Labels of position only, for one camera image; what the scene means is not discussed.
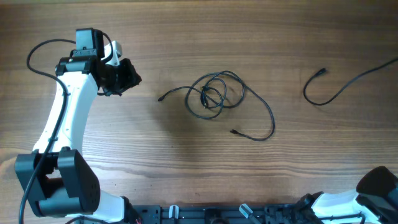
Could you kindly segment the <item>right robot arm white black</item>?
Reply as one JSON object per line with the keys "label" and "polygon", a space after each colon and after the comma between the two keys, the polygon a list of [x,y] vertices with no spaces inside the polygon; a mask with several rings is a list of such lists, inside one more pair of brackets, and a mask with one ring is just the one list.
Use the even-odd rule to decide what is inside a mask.
{"label": "right robot arm white black", "polygon": [[307,194],[294,206],[293,223],[397,223],[397,176],[369,171],[354,190]]}

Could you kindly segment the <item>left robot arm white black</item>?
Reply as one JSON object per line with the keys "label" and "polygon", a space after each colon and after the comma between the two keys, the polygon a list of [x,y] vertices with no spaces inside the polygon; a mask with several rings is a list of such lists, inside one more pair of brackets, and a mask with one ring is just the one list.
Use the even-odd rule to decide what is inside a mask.
{"label": "left robot arm white black", "polygon": [[97,96],[121,95],[141,77],[121,47],[104,32],[76,31],[75,48],[61,58],[53,79],[57,89],[45,128],[29,154],[20,154],[15,172],[23,188],[19,217],[30,207],[37,217],[72,222],[142,223],[126,197],[103,191],[82,156],[88,114]]}

